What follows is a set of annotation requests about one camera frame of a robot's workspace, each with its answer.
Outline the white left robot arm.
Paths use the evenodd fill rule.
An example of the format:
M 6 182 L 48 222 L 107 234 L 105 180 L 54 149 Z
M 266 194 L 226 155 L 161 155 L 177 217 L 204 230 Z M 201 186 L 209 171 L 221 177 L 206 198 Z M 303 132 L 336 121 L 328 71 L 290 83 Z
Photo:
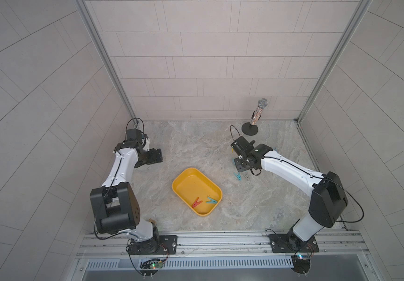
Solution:
M 135 243 L 159 243 L 154 222 L 141 218 L 141 209 L 132 188 L 136 167 L 161 163 L 161 149 L 118 148 L 115 162 L 102 186 L 90 193 L 94 214 L 93 232 L 97 239 L 107 240 L 126 235 Z

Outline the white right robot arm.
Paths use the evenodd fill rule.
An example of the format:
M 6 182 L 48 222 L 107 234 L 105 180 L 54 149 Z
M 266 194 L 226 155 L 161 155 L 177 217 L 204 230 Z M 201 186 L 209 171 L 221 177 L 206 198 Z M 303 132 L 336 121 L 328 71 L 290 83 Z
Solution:
M 238 155 L 235 166 L 238 172 L 258 170 L 271 172 L 306 193 L 310 205 L 306 215 L 298 220 L 287 233 L 288 242 L 292 247 L 301 247 L 323 228 L 331 228 L 348 206 L 345 190 L 341 180 L 333 173 L 323 174 L 305 168 L 286 159 L 271 147 L 253 144 L 239 140 L 231 144 Z

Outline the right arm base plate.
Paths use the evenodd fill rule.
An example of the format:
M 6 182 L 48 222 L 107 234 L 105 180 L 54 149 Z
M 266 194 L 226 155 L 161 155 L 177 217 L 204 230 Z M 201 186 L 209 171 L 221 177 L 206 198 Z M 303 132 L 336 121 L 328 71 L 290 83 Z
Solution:
M 269 238 L 272 252 L 274 254 L 314 254 L 320 251 L 315 236 L 312 236 L 308 241 L 302 241 L 299 237 L 293 234 L 271 233 L 266 236 Z

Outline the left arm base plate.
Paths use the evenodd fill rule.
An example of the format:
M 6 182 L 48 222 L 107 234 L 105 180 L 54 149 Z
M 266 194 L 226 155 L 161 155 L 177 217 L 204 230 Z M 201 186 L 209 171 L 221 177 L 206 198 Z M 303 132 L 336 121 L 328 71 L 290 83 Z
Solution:
M 160 235 L 143 242 L 130 242 L 126 251 L 130 255 L 175 255 L 177 235 Z

